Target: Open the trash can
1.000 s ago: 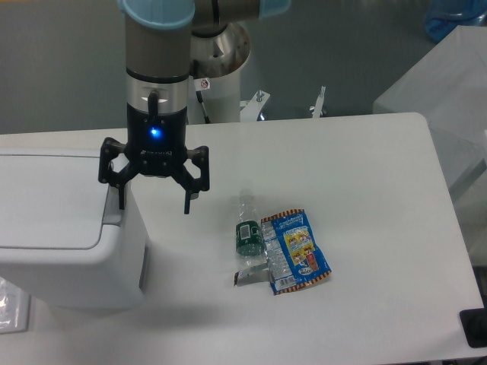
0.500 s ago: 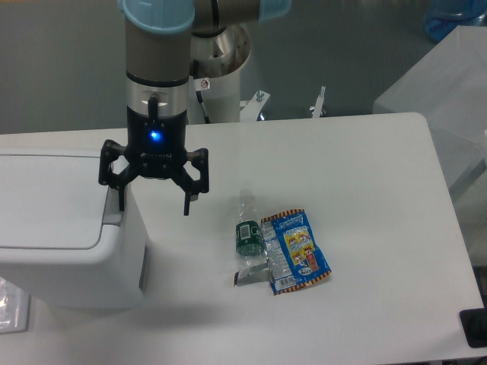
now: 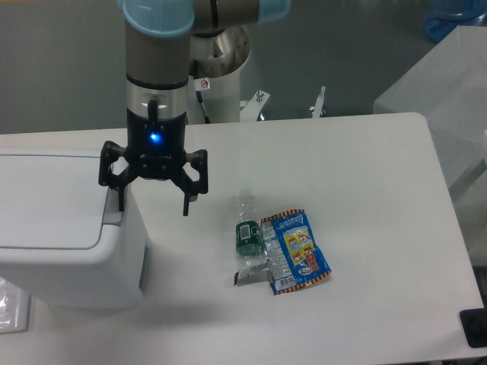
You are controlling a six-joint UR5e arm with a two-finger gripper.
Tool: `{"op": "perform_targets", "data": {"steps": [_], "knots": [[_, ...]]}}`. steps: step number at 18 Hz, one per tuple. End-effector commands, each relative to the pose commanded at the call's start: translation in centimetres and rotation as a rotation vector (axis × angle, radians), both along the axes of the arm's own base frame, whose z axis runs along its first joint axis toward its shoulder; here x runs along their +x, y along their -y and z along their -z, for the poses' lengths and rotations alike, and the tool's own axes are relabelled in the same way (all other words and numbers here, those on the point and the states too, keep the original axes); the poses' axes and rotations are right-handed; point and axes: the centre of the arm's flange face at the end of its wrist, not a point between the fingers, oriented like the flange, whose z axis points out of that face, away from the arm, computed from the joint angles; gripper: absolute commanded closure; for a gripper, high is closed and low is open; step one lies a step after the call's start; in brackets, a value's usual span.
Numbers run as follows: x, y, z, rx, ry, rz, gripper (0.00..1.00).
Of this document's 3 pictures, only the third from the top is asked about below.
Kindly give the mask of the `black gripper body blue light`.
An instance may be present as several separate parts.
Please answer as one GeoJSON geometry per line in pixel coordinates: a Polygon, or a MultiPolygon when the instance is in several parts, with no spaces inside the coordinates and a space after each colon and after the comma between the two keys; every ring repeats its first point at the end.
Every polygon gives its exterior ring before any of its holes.
{"type": "Polygon", "coordinates": [[[128,181],[141,177],[172,181],[187,181],[183,169],[186,164],[184,150],[187,115],[154,122],[127,112],[128,143],[124,158],[128,163],[124,178],[128,181]]]}

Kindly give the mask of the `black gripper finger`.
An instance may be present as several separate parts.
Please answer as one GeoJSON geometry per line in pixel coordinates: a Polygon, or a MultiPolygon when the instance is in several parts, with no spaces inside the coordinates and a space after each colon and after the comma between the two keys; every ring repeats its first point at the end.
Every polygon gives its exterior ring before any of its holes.
{"type": "Polygon", "coordinates": [[[100,152],[98,183],[118,193],[119,211],[125,211],[125,188],[140,174],[140,163],[136,163],[127,151],[128,148],[113,141],[105,141],[100,152]],[[120,174],[115,174],[113,165],[121,157],[128,165],[120,174]]]}
{"type": "Polygon", "coordinates": [[[197,199],[199,194],[208,192],[208,152],[200,149],[192,153],[183,153],[172,166],[171,181],[184,193],[183,216],[189,214],[189,203],[197,199]],[[186,163],[199,174],[196,181],[191,180],[184,170],[186,163]]]}

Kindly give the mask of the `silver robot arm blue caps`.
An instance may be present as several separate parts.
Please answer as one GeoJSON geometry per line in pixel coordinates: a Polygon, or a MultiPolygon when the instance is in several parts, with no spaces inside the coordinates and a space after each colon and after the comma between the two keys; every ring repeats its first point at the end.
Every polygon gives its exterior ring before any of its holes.
{"type": "Polygon", "coordinates": [[[106,141],[98,182],[117,194],[138,177],[170,180],[184,193],[183,210],[208,191],[208,153],[184,148],[193,36],[284,17],[289,1],[120,1],[126,39],[128,143],[106,141]]]}

